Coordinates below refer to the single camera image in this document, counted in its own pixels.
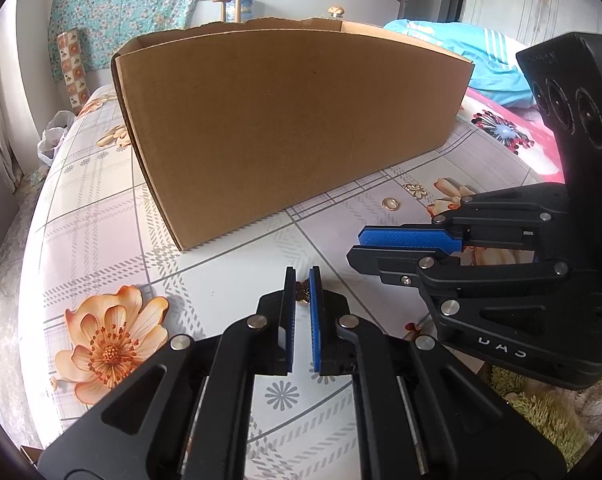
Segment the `gold butterfly charm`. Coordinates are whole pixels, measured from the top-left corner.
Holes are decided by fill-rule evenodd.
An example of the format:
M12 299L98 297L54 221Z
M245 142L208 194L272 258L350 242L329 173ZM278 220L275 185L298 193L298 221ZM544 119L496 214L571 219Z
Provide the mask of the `gold butterfly charm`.
M310 284L308 280L295 283L295 301L308 304L311 299Z

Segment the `green fuzzy slipper bow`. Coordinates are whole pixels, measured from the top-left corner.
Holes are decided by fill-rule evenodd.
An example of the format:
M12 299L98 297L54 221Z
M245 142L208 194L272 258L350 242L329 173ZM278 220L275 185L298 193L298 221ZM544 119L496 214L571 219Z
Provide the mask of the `green fuzzy slipper bow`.
M510 408L558 448L572 469L589 447L589 440L574 409L559 391L545 384L533 386L528 377L498 366L490 367L487 379Z

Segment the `pink floral quilt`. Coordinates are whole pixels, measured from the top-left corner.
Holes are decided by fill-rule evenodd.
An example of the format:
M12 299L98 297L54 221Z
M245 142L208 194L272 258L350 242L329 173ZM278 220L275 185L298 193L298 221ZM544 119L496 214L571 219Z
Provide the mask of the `pink floral quilt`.
M554 133L539 122L529 122L468 88L459 115L518 156L544 181L563 183Z

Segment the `floral grey bed sheet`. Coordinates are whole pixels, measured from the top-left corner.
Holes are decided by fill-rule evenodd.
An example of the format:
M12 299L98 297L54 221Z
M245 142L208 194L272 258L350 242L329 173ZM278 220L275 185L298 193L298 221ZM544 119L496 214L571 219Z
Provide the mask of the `floral grey bed sheet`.
M24 390L39 444L52 443L85 413L62 382L55 356L72 348L65 313L124 285L169 300L171 334L220 334L280 289L287 268L318 266L326 288L395 337L427 318L418 292L355 272L347 255L367 224L426 223L458 191L485 192L543 181L469 120L457 116L441 148L293 205L217 240L180 252L130 148L100 146L120 125L111 86L96 90L67 133L30 226L19 291Z

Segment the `brown cardboard box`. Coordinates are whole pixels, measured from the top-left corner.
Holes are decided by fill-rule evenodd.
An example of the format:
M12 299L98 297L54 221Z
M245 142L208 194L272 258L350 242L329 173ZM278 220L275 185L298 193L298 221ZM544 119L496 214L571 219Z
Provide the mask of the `brown cardboard box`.
M256 18L136 37L112 57L122 117L187 250L441 146L473 65L333 18Z

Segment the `small mushroom figurine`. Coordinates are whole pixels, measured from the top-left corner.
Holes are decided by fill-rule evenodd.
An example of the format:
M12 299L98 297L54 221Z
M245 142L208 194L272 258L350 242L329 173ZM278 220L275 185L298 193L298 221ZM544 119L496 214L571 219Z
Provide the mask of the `small mushroom figurine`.
M327 12L332 18L343 18L344 15L344 9L341 6L331 6Z

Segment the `wooden chair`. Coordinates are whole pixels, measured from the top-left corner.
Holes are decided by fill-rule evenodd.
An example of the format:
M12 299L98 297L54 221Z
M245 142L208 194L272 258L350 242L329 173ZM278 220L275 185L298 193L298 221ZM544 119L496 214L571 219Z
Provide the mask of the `wooden chair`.
M252 18L253 0L212 0L221 5L223 23L243 23Z

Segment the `white plastic bag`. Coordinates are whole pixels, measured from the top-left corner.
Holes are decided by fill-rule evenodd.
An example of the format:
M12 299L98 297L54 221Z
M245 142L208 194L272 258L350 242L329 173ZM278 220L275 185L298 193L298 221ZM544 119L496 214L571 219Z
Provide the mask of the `white plastic bag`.
M76 115L70 110L59 110L41 133L38 146L38 157L44 165L51 167L59 149L60 143L76 120Z

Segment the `orange patterned tall box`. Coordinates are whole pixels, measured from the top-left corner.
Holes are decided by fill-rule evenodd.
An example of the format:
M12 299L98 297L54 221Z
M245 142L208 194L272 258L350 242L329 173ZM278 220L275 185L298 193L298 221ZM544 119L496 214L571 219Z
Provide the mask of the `orange patterned tall box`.
M57 50L62 80L65 84L71 110L74 114L79 115L90 97L82 60L79 31L73 28L59 34L57 36Z

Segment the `teal floral wall cloth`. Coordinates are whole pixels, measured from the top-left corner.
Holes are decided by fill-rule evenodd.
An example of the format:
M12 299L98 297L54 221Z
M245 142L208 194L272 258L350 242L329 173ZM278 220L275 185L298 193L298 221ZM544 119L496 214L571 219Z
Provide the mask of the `teal floral wall cloth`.
M85 70L104 70L126 41L149 32L184 28L205 0L53 0L47 25L54 81L62 80L57 37L77 29Z

